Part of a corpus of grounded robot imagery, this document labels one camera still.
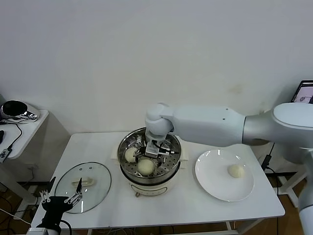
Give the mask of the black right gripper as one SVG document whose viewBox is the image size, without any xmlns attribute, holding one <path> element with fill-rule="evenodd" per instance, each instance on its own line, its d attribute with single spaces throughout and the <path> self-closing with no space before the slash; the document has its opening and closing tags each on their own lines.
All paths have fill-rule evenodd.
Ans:
<svg viewBox="0 0 313 235">
<path fill-rule="evenodd" d="M 146 137 L 147 146 L 151 145 L 151 146 L 161 147 L 164 141 L 166 140 L 166 135 L 155 135 L 151 132 L 146 132 L 145 137 Z M 146 151 L 145 146 L 135 146 L 135 151 L 134 151 L 133 156 L 134 157 L 144 156 L 145 151 Z M 156 159 L 157 168 L 168 167 L 169 166 L 169 164 L 167 163 L 168 159 L 169 159 L 169 156 L 167 155 L 158 155 Z"/>
</svg>

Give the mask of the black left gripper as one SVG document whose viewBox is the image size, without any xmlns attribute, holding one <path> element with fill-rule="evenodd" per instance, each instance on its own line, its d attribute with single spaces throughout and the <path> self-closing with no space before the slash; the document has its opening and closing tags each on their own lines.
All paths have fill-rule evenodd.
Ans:
<svg viewBox="0 0 313 235">
<path fill-rule="evenodd" d="M 68 198 L 67 196 L 51 196 L 50 192 L 54 185 L 56 177 L 53 177 L 47 184 L 45 190 L 40 191 L 42 207 L 45 215 L 37 228 L 59 228 L 62 216 L 65 212 L 71 210 L 82 199 L 82 178 L 78 181 L 75 193 Z"/>
</svg>

